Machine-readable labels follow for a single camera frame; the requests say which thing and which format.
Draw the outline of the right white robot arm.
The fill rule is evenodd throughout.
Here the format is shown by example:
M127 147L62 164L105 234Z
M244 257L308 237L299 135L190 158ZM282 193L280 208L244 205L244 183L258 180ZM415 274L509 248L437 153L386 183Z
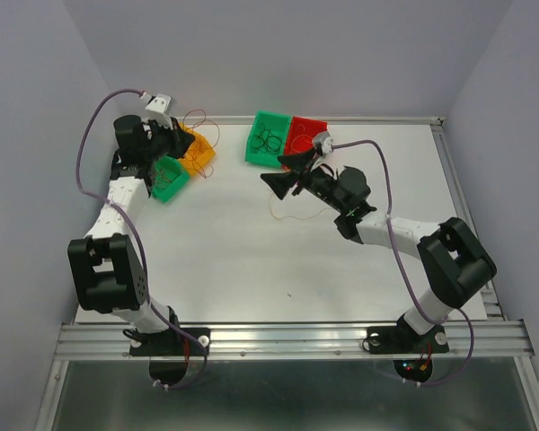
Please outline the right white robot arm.
M343 238L388 248L396 259L406 254L421 262L429 288L411 298L412 307L395 329L400 347L417 349L430 330L496 276L493 259L464 220L432 223L392 217L368 203L371 188L360 169L346 166L336 173L317 161L314 150L285 155L281 162L287 171L263 173L261 179L279 199L307 191L336 210L334 223Z

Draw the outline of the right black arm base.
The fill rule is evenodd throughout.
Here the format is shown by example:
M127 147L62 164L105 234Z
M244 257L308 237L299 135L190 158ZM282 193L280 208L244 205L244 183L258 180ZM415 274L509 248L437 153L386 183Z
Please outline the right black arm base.
M434 326L420 335L404 323L367 329L362 348L371 355L393 355L396 373L406 381L426 383L433 372L433 356L449 352L445 328Z

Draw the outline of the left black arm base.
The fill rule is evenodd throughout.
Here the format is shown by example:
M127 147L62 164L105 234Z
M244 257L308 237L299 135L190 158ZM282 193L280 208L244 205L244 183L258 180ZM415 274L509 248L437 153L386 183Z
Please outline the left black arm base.
M203 370L196 374L190 371L190 360L203 356L202 350L171 329L152 334L125 329L122 334L130 341L130 356L150 359L148 373L156 387L187 388L203 373Z

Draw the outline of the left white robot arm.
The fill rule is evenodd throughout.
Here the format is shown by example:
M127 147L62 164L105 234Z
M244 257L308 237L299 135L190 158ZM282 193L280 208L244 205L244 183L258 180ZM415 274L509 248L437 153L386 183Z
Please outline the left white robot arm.
M164 354L181 346L180 323L171 307L149 293L146 255L136 220L151 198L157 162L165 156L182 158L194 141L177 119L169 121L164 126L137 115L114 121L118 147L101 211L84 237L67 247L80 307L130 323L133 339L143 343L151 337L154 347Z

